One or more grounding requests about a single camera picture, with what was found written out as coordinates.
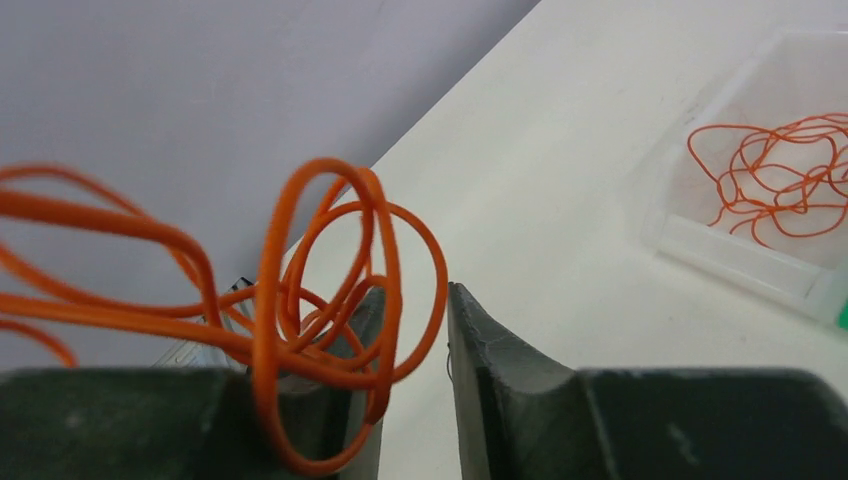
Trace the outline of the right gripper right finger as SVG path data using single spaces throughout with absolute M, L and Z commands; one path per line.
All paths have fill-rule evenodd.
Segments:
M 572 369 L 451 283 L 466 479 L 843 479 L 847 407 L 773 367 Z

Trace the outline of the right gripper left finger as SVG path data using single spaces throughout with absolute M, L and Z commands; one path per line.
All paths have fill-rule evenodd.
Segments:
M 278 367 L 295 451 L 353 444 L 367 391 Z M 257 415 L 252 367 L 41 368 L 1 374 L 1 479 L 310 479 L 281 462 Z

